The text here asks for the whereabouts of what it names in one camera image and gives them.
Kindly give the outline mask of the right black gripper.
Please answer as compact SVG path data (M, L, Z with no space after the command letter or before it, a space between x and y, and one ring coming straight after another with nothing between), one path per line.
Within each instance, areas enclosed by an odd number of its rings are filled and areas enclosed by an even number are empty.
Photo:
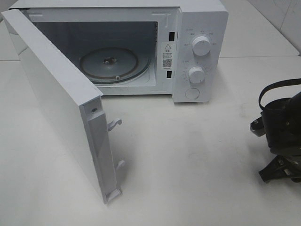
M261 171L263 182L291 179L301 182L301 104L291 98L268 103L261 113L268 147L277 156Z

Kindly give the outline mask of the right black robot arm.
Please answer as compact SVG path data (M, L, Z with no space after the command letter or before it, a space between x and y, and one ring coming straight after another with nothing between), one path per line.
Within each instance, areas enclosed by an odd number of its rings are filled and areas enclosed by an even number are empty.
M301 94L270 102L261 113L270 152L276 157L259 175L265 183L277 179L301 181Z

